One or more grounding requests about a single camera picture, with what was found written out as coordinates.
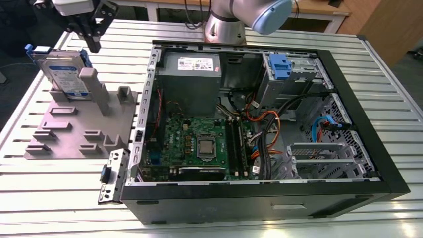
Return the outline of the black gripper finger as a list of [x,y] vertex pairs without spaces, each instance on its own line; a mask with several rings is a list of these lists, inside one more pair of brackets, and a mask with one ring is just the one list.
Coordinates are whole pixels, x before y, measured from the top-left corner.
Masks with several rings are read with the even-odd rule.
[[92,0],[36,0],[35,8],[47,15],[67,32],[75,32],[85,40],[87,46],[95,52]]
[[92,52],[97,53],[100,46],[100,37],[104,35],[119,12],[119,5],[111,1],[100,1],[95,11],[95,18],[101,18],[100,22],[95,21],[93,27],[93,47]]

